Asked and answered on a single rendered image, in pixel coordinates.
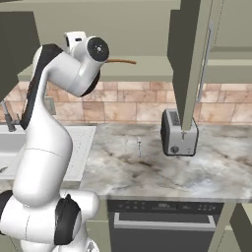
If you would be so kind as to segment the olive open wall cabinet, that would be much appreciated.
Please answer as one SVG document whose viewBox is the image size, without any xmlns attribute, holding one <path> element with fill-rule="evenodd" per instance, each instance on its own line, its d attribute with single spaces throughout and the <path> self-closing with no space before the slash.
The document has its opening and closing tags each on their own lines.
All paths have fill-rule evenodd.
<svg viewBox="0 0 252 252">
<path fill-rule="evenodd" d="M 167 59 L 170 12 L 180 0 L 20 0 L 0 3 L 1 12 L 32 11 L 39 41 L 66 46 L 65 32 L 85 32 L 104 39 L 110 59 L 137 64 L 107 63 L 103 82 L 169 82 Z"/>
</svg>

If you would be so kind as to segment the olive lower cupboard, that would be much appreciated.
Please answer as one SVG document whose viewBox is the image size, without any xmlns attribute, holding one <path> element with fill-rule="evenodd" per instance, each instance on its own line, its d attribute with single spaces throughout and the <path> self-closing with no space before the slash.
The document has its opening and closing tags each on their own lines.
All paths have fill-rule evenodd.
<svg viewBox="0 0 252 252">
<path fill-rule="evenodd" d="M 100 200 L 95 217 L 87 221 L 87 231 L 99 252 L 111 252 L 108 213 L 104 199 Z"/>
</svg>

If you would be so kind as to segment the silver toaster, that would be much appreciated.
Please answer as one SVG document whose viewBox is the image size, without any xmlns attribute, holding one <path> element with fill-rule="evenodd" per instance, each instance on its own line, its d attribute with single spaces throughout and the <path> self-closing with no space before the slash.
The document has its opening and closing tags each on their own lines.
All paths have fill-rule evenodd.
<svg viewBox="0 0 252 252">
<path fill-rule="evenodd" d="M 183 131 L 176 108 L 167 108 L 161 117 L 160 137 L 163 153 L 168 156 L 192 157 L 196 154 L 199 129 L 192 120 L 189 131 Z"/>
</svg>

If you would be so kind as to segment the white sink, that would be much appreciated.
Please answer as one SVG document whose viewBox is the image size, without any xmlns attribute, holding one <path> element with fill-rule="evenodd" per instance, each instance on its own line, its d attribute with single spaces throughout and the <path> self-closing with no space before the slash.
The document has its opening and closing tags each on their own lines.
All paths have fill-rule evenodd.
<svg viewBox="0 0 252 252">
<path fill-rule="evenodd" d="M 66 126 L 73 141 L 73 152 L 64 181 L 78 181 L 83 177 L 87 159 L 95 136 L 95 126 Z M 13 180 L 17 165 L 24 150 L 25 131 L 20 125 L 9 132 L 6 125 L 0 125 L 0 181 Z"/>
</svg>

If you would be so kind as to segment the grey wall socket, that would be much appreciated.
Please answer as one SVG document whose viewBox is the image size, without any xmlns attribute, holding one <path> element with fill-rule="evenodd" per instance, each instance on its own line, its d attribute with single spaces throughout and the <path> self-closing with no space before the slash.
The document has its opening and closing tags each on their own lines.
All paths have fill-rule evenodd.
<svg viewBox="0 0 252 252">
<path fill-rule="evenodd" d="M 50 112 L 50 114 L 55 115 L 56 110 L 55 110 L 55 104 L 54 104 L 53 98 L 51 96 L 47 96 L 44 99 L 44 101 L 45 101 L 45 104 L 46 104 L 46 108 Z"/>
</svg>

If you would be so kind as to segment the black dishwasher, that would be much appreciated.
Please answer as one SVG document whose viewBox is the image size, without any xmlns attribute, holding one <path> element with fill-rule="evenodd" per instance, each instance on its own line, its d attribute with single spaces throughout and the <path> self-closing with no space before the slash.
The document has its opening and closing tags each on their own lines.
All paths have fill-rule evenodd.
<svg viewBox="0 0 252 252">
<path fill-rule="evenodd" d="M 148 200 L 107 202 L 112 252 L 208 252 L 214 231 L 115 228 L 114 215 L 122 221 L 170 221 L 218 224 L 222 203 Z"/>
</svg>

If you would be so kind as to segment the olive open cabinet door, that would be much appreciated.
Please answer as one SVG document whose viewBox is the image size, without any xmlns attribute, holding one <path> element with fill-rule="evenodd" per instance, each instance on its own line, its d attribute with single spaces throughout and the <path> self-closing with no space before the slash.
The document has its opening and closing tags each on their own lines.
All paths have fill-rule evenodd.
<svg viewBox="0 0 252 252">
<path fill-rule="evenodd" d="M 217 30 L 223 0 L 181 0 L 170 12 L 167 58 L 181 129 L 189 131 L 206 54 L 209 24 Z"/>
</svg>

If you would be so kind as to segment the wooden spoon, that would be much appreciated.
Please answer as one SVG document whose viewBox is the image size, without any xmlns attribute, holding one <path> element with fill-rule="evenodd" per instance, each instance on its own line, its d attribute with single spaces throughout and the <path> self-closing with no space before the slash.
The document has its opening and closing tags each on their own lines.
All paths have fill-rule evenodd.
<svg viewBox="0 0 252 252">
<path fill-rule="evenodd" d="M 133 64 L 133 65 L 137 64 L 136 61 L 127 60 L 127 59 L 107 59 L 105 63 L 126 63 L 126 64 Z"/>
</svg>

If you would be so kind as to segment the grey tap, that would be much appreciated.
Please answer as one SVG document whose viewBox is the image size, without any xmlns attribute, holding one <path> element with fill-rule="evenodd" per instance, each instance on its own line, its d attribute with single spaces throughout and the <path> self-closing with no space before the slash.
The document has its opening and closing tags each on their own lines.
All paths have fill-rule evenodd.
<svg viewBox="0 0 252 252">
<path fill-rule="evenodd" d="M 5 117 L 6 124 L 8 126 L 8 130 L 10 132 L 15 132 L 16 131 L 15 121 L 13 120 L 11 114 L 8 111 L 5 100 L 1 101 L 1 106 L 3 107 L 4 117 Z"/>
</svg>

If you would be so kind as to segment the dark open cabinet door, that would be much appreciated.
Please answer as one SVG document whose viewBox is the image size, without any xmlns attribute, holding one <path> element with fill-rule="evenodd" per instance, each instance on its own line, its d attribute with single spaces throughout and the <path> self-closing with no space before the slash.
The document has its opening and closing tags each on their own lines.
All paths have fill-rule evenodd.
<svg viewBox="0 0 252 252">
<path fill-rule="evenodd" d="M 0 101 L 40 47 L 33 12 L 0 12 Z"/>
</svg>

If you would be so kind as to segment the olive closed wall cabinet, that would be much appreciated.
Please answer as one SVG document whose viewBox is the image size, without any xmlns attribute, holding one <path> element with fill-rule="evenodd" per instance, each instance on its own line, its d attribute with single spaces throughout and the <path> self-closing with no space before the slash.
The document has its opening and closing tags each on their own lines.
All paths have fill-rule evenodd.
<svg viewBox="0 0 252 252">
<path fill-rule="evenodd" d="M 252 84 L 252 0 L 213 0 L 205 82 Z"/>
</svg>

